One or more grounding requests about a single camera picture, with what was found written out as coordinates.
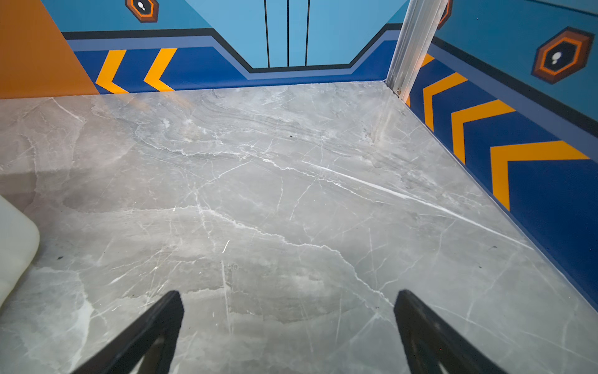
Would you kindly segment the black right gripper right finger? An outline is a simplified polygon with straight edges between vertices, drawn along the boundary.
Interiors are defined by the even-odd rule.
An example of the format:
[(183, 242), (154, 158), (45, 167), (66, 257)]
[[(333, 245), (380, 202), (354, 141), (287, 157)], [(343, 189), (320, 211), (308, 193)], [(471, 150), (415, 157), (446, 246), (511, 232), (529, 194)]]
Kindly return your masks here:
[(504, 372), (412, 291), (399, 292), (393, 311), (412, 373)]

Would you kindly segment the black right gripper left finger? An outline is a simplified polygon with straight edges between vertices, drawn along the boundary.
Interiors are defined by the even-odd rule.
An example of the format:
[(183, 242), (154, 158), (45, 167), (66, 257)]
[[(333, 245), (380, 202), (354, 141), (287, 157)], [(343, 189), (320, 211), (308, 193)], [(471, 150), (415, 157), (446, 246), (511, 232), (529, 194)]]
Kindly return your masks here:
[(184, 312), (180, 293), (169, 291), (74, 372), (170, 372)]

